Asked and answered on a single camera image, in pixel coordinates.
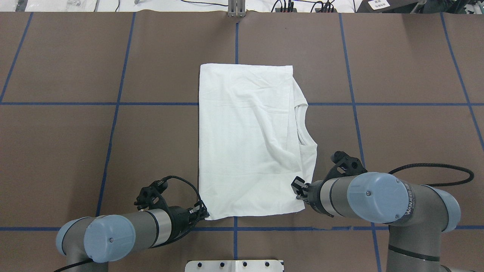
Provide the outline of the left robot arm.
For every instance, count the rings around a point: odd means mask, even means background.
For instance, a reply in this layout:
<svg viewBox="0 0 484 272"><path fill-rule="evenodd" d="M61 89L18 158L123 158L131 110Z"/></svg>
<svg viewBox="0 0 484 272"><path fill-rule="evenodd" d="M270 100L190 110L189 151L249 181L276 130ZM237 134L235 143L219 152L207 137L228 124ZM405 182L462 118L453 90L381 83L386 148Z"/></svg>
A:
<svg viewBox="0 0 484 272"><path fill-rule="evenodd" d="M180 240L208 216L199 201L190 209L172 206L71 220L56 236L56 248L67 261L58 271L107 272L110 262Z"/></svg>

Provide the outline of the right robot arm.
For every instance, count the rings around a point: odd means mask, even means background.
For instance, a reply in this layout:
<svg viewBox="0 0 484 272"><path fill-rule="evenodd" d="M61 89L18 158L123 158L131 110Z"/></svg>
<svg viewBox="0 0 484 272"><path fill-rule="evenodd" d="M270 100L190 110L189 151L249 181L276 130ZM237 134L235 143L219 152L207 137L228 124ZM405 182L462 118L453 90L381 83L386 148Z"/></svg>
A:
<svg viewBox="0 0 484 272"><path fill-rule="evenodd" d="M386 271L456 271L440 261L442 234L454 230L461 219L461 208L450 193L378 172L311 184L296 177L292 188L297 199L318 213L388 225Z"/></svg>

